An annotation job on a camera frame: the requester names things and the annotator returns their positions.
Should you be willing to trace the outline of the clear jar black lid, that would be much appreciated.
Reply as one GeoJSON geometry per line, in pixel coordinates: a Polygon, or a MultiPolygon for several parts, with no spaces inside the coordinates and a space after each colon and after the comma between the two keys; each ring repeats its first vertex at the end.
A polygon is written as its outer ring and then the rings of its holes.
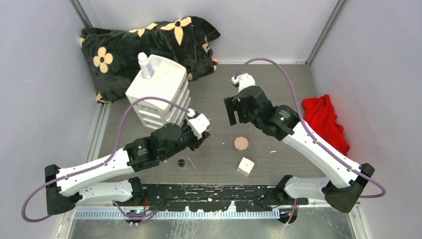
{"type": "Polygon", "coordinates": [[[178,163],[178,166],[179,166],[179,170],[181,172],[186,172],[187,171],[188,168],[186,166],[186,162],[185,162],[184,159],[179,159],[177,163],[178,163]]]}

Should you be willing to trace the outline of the white plastic drawer organizer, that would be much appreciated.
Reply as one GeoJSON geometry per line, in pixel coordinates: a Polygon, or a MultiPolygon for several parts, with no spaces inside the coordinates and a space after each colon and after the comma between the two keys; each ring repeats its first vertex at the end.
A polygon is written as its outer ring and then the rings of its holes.
{"type": "MultiPolygon", "coordinates": [[[[171,101],[185,109],[190,103],[186,68],[170,59],[148,56],[155,73],[145,79],[141,70],[137,73],[125,94],[130,103],[144,97],[158,97],[171,101]]],[[[185,112],[171,104],[157,100],[144,100],[133,106],[143,126],[158,129],[166,123],[181,124],[185,112]]]]}

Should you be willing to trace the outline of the white plastic bottle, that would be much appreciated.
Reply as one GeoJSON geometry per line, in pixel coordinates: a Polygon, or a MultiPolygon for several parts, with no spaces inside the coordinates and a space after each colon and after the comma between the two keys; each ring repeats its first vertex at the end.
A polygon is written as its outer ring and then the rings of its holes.
{"type": "Polygon", "coordinates": [[[155,73],[153,64],[144,52],[138,54],[138,64],[145,79],[151,79],[155,73]]]}

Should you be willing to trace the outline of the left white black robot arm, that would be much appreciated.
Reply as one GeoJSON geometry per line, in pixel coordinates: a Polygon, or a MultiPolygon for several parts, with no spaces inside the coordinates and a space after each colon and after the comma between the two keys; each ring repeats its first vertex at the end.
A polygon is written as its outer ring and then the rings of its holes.
{"type": "Polygon", "coordinates": [[[47,214],[59,215],[84,202],[116,201],[138,206],[145,199],[139,178],[107,183],[106,179],[156,167],[189,148],[194,151],[210,135],[211,121],[203,114],[184,119],[179,126],[168,123],[150,136],[138,138],[115,153],[69,168],[45,167],[47,214]]]}

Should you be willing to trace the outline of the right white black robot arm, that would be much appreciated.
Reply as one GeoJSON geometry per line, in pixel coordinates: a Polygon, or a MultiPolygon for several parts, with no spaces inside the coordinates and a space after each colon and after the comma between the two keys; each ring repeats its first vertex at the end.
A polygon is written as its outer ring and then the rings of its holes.
{"type": "Polygon", "coordinates": [[[321,172],[322,178],[285,175],[275,196],[287,205],[295,199],[324,200],[334,209],[349,213],[360,198],[375,169],[358,164],[329,145],[289,106],[274,106],[258,86],[250,86],[224,100],[230,125],[251,123],[267,136],[292,147],[321,172]]]}

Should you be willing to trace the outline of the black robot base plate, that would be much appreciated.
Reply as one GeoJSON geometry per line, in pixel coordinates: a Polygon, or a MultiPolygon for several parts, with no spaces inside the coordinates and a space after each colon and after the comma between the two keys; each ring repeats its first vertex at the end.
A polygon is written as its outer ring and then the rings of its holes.
{"type": "Polygon", "coordinates": [[[144,184],[139,193],[119,202],[120,207],[147,206],[150,210],[224,212],[231,204],[237,212],[266,212],[276,206],[292,206],[275,186],[227,184],[144,184]]]}

